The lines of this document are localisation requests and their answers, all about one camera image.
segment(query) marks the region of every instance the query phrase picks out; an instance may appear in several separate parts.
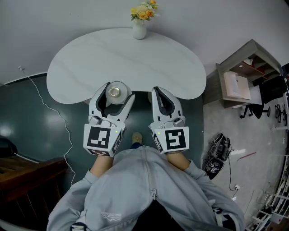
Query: sleeve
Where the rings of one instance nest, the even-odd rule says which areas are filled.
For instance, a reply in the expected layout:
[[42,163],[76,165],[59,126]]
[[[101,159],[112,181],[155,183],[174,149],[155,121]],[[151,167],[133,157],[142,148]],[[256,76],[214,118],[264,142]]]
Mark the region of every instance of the sleeve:
[[88,171],[85,177],[71,186],[49,215],[47,231],[67,231],[84,210],[84,200],[91,185],[98,180]]
[[218,225],[224,224],[223,215],[230,216],[234,221],[235,230],[242,231],[245,229],[245,219],[242,210],[239,206],[218,186],[216,186],[206,175],[206,172],[199,169],[193,161],[185,172],[196,180],[209,201],[213,201],[212,208],[216,214],[216,220],[222,217],[223,222],[218,222]]

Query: vase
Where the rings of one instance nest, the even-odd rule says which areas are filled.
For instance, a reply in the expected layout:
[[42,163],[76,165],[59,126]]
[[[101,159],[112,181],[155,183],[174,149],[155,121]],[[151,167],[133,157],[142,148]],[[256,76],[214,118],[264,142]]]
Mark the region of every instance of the vase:
[[135,39],[143,39],[146,35],[146,26],[144,21],[134,20],[134,25],[132,27],[132,36]]

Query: hand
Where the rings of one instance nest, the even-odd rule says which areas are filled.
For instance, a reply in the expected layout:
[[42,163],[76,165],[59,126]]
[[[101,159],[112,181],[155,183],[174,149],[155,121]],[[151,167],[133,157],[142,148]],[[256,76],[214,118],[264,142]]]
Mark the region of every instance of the hand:
[[191,163],[181,152],[167,154],[167,159],[172,165],[182,171],[186,170]]

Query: red object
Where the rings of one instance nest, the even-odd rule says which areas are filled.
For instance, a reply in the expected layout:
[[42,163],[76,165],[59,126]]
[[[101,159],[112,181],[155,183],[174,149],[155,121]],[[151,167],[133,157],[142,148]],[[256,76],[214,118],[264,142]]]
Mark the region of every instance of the red object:
[[245,155],[245,156],[239,158],[238,160],[241,160],[241,159],[243,159],[243,158],[245,158],[245,157],[248,157],[248,156],[251,156],[251,155],[253,155],[253,154],[256,154],[256,152],[253,152],[253,153],[251,153],[251,154]]
[[264,70],[263,67],[258,67],[257,70],[258,70],[258,71],[261,71],[263,74],[265,74],[265,70]]

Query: foot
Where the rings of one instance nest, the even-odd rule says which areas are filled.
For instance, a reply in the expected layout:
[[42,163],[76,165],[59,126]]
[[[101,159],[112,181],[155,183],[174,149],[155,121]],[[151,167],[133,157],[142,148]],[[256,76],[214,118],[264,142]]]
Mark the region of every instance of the foot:
[[143,135],[139,132],[134,132],[132,135],[132,143],[140,143],[143,142]]

